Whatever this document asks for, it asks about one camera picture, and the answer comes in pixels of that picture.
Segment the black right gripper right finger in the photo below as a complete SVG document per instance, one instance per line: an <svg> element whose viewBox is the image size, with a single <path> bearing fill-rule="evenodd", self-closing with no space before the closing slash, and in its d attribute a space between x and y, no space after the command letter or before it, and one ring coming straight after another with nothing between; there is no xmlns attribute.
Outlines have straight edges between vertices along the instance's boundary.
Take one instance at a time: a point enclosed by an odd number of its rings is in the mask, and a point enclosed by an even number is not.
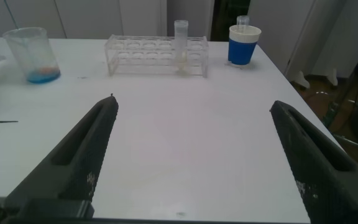
<svg viewBox="0 0 358 224"><path fill-rule="evenodd" d="M311 223L358 223L358 163L294 107L270 112Z"/></svg>

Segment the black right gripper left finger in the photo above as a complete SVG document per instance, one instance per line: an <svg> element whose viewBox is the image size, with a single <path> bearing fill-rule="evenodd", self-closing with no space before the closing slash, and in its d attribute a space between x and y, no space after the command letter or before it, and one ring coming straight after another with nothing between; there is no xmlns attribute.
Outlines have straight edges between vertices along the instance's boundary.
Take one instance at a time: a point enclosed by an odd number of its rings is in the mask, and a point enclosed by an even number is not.
<svg viewBox="0 0 358 224"><path fill-rule="evenodd" d="M9 218L88 218L119 105L97 102L6 197Z"/></svg>

